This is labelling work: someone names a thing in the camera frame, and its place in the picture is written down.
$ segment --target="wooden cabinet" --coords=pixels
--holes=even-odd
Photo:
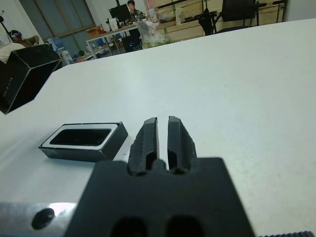
[[[163,2],[167,2],[168,0],[151,0],[152,4],[157,7],[160,5],[163,5]],[[259,9],[259,24],[260,25],[267,25],[277,22],[277,10],[278,5],[272,5],[272,2],[274,0],[260,0],[260,3],[267,3],[267,6],[262,7]],[[208,0],[207,1],[207,8],[209,11],[217,11],[221,12],[222,10],[222,0]],[[174,8],[182,7],[184,9],[185,17],[190,16],[196,16],[202,13],[202,10],[206,8],[205,1],[201,0],[187,0],[182,3],[178,3],[174,6]],[[172,14],[174,12],[174,8],[172,6],[164,7],[161,9],[156,9],[156,13],[158,18],[162,16],[163,14],[170,13]],[[279,12],[279,18],[278,21],[280,22],[282,20],[283,16],[283,9]],[[243,25],[243,21],[232,21],[232,22],[223,22],[222,19],[220,19],[217,24],[216,28],[217,30],[221,30],[223,28],[228,27],[234,27],[234,26],[241,26]],[[253,19],[252,25],[256,25],[256,18]],[[165,27],[163,29],[159,29],[156,32],[161,34],[167,34],[172,42],[177,42],[181,40],[188,40],[192,38],[197,38],[204,36],[204,32],[202,27],[199,25],[198,21],[192,21],[188,23],[184,23],[181,25],[175,25],[171,27]]]

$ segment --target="office chair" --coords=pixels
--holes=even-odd
[[[213,23],[211,13],[206,8],[202,15],[198,18],[198,23],[202,26],[206,36],[213,34]]]
[[[222,33],[222,32],[240,30],[240,29],[251,27],[253,18],[257,16],[257,26],[258,26],[259,25],[259,8],[266,5],[267,5],[266,3],[259,3],[259,2],[255,3],[255,0],[223,0],[222,12],[218,14],[217,18],[215,19],[217,12],[210,13],[212,24],[207,24],[206,20],[204,20],[204,21],[201,21],[203,25],[201,23],[200,25],[204,29],[204,32],[206,35],[209,35],[210,28],[212,30],[212,33],[213,31],[215,33]],[[237,26],[237,27],[229,27],[229,28],[225,28],[220,31],[217,31],[216,23],[221,17],[223,18],[223,22],[243,20],[243,25]],[[248,26],[245,25],[245,20],[247,19],[250,19],[250,24]]]

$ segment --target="desk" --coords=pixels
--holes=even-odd
[[[132,24],[132,25],[129,25],[129,26],[123,26],[122,28],[118,29],[118,30],[115,30],[115,31],[109,31],[109,32],[106,32],[104,34],[101,34],[101,35],[98,35],[98,36],[95,36],[95,37],[89,37],[86,39],[86,43],[88,45],[88,47],[91,49],[90,52],[92,52],[92,55],[95,59],[97,59],[97,56],[96,54],[93,52],[92,50],[92,47],[90,45],[90,42],[91,41],[94,41],[94,40],[98,40],[98,39],[102,39],[103,42],[107,45],[107,48],[110,50],[110,54],[112,55],[112,51],[111,51],[111,48],[109,46],[109,42],[106,38],[106,36],[112,36],[112,35],[116,35],[116,34],[119,34],[119,33],[123,33],[123,32],[126,32],[126,31],[130,31],[130,30],[134,30],[134,29],[137,29],[137,26]],[[117,44],[117,42],[115,41],[115,44],[120,52],[120,49],[119,49],[119,46]]]
[[[79,200],[94,164],[38,149],[64,123],[122,121],[129,138],[115,160],[127,161],[144,120],[157,116],[167,161],[174,115],[199,157],[223,157],[257,236],[316,232],[315,24],[253,27],[55,71],[34,101],[0,114],[0,201]]]

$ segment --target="cardboard box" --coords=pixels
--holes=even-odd
[[[127,136],[122,122],[64,124],[39,149],[54,159],[89,162],[113,160]]]
[[[0,79],[0,110],[7,114],[34,100],[60,63],[48,45],[12,51]]]

